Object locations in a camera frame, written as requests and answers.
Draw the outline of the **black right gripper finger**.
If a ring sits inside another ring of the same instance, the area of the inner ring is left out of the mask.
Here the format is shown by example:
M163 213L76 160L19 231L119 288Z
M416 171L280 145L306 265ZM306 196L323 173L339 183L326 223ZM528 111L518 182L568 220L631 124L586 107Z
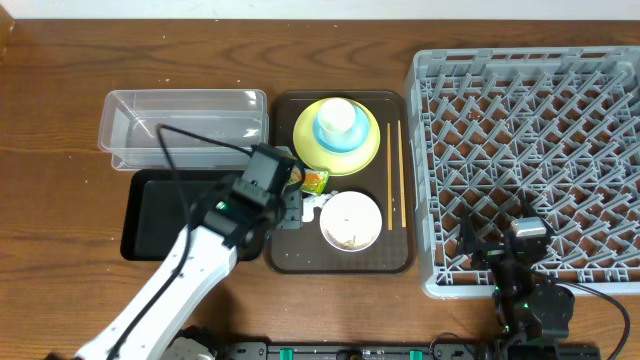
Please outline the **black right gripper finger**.
M537 218L538 217L538 213L532 207L532 205L528 201L527 196L525 194L521 194L520 195L519 201L520 201L520 209L521 209L521 217L522 218Z
M457 244L458 255L468 255L474 253L478 248L478 240L468 212L461 217L460 239Z

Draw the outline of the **white tissue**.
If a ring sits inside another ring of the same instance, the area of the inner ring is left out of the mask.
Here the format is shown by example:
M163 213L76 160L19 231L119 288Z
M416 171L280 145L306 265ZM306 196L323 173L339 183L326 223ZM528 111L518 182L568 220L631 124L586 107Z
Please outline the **white tissue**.
M316 208L322 209L326 202L337 194L337 191L332 191L330 193L305 197L302 203L302 222L312 222L314 220L314 210Z

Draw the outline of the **green pandan cake wrapper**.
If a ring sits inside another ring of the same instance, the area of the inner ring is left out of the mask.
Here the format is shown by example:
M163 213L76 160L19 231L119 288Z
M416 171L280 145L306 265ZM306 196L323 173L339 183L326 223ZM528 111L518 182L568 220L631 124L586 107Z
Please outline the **green pandan cake wrapper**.
M311 195L321 195L328 180L329 173L327 171L306 169L305 177L302 177L301 171L298 168L293 168L288 186L299 184L300 191Z

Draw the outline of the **white bowl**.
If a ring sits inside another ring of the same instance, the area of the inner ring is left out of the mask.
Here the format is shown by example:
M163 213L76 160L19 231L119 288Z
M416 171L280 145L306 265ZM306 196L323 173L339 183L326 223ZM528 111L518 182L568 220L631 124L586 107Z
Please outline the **white bowl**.
M322 207L319 227L324 239L343 252L371 247L382 231L379 206L368 195L345 191L332 196Z

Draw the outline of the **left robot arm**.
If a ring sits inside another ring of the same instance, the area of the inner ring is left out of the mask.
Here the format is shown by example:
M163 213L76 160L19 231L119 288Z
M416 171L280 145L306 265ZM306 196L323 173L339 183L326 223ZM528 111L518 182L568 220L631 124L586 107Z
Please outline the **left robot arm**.
M190 218L158 270L118 317L75 354L78 359L159 359L203 298L238 263L239 249L286 218L283 189L230 176L188 208Z

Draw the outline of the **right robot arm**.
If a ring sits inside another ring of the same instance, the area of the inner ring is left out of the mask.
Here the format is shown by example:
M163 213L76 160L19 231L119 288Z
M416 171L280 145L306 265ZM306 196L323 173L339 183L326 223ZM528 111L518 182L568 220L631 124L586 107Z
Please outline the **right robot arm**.
M538 283L531 269L546 255L555 232L525 197L520 209L522 215L498 242L475 234L468 210L461 217L456 253L468 255L474 270L492 273L496 317L504 328L476 350L476 359L558 359L558 341L569 335L573 293L551 280Z

